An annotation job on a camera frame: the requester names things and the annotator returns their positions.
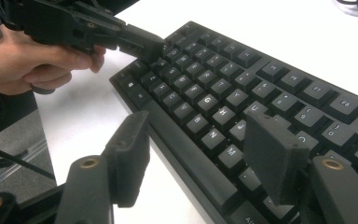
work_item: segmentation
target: finger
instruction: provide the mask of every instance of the finger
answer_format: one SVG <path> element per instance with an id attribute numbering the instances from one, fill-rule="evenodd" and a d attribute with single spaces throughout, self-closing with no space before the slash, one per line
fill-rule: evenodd
<path id="1" fill-rule="evenodd" d="M 36 64 L 51 64 L 68 70 L 87 69 L 91 67 L 89 55 L 75 49 L 63 46 L 37 45 L 38 52 L 34 54 Z"/>
<path id="2" fill-rule="evenodd" d="M 34 68 L 34 70 L 25 75 L 23 79 L 29 83 L 46 82 L 64 76 L 69 72 L 70 71 L 68 69 L 49 64 L 43 64 Z"/>
<path id="3" fill-rule="evenodd" d="M 91 67 L 89 69 L 93 73 L 98 73 L 101 70 L 101 68 L 103 67 L 104 56 L 103 55 L 92 54 L 91 59 L 92 59 L 92 65 L 91 65 Z"/>
<path id="4" fill-rule="evenodd" d="M 104 55 L 106 53 L 106 48 L 95 45 L 94 46 L 94 52 L 98 55 Z"/>
<path id="5" fill-rule="evenodd" d="M 34 86 L 45 89 L 45 90 L 54 90 L 57 89 L 66 83 L 68 83 L 72 79 L 72 74 L 67 73 L 64 76 L 58 77 L 56 79 L 46 81 L 46 82 L 35 82 Z"/>
<path id="6" fill-rule="evenodd" d="M 14 80 L 6 83 L 0 83 L 0 93 L 4 95 L 17 95 L 25 93 L 31 89 L 31 85 L 22 80 Z"/>

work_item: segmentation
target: white desk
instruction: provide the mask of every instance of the white desk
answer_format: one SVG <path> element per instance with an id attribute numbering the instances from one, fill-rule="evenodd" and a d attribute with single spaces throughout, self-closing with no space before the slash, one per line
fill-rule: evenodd
<path id="1" fill-rule="evenodd" d="M 358 17 L 334 0 L 142 0 L 117 17 L 163 38 L 195 21 L 358 94 Z M 71 83 L 36 95 L 58 184 L 73 161 L 99 155 L 129 114 L 108 78 L 133 60 L 109 51 L 99 74 L 75 71 Z M 151 153 L 137 204 L 115 209 L 116 223 L 209 223 L 158 149 Z"/>

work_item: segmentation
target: keyboard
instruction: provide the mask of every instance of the keyboard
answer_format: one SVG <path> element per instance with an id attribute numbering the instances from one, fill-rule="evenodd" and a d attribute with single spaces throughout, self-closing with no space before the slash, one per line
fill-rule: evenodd
<path id="1" fill-rule="evenodd" d="M 110 78 L 214 223 L 301 223 L 275 205 L 242 158 L 249 113 L 277 120 L 310 149 L 358 174 L 358 96 L 190 21 L 154 63 Z"/>

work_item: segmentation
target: hand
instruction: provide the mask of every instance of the hand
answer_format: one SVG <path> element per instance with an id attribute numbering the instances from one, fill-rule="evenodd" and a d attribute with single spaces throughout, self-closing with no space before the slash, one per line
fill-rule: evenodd
<path id="1" fill-rule="evenodd" d="M 0 26 L 0 93 L 14 95 L 31 89 L 56 89 L 68 83 L 72 70 L 90 69 L 97 73 L 103 66 L 106 49 L 95 46 L 91 56 L 78 50 L 42 45 L 23 32 Z"/>

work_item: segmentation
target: spacebar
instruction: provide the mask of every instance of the spacebar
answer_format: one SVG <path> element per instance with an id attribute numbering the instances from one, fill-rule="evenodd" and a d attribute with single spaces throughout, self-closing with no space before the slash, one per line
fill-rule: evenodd
<path id="1" fill-rule="evenodd" d="M 171 153 L 194 179 L 202 192 L 221 213 L 240 198 L 238 190 L 203 154 L 182 129 L 154 101 L 142 106 L 150 112 L 150 125 Z"/>

